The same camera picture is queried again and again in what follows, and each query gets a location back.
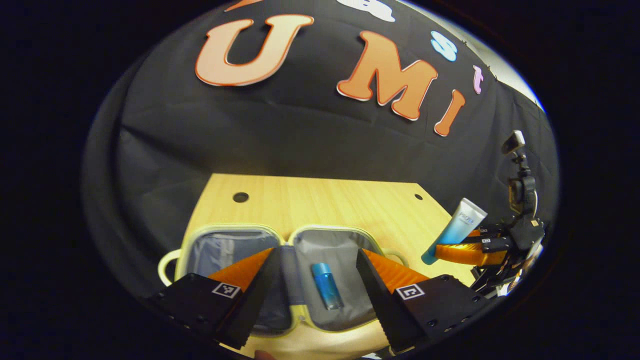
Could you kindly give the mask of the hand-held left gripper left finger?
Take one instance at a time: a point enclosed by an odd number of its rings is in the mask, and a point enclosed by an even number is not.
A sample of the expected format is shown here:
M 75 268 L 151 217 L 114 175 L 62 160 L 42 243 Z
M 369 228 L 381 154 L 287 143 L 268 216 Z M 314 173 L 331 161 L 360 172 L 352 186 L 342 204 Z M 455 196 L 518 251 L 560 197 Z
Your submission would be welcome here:
M 280 275 L 281 249 L 268 248 L 209 276 L 188 273 L 147 307 L 196 338 L 240 350 Z

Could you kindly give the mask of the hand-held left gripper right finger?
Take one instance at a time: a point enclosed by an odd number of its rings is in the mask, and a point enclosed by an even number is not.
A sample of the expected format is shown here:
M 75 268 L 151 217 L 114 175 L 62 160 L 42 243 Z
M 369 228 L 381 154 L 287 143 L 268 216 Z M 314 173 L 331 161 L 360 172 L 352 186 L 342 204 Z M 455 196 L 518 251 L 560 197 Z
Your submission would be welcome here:
M 429 278 L 363 248 L 356 268 L 394 353 L 431 346 L 460 332 L 492 303 L 452 275 Z

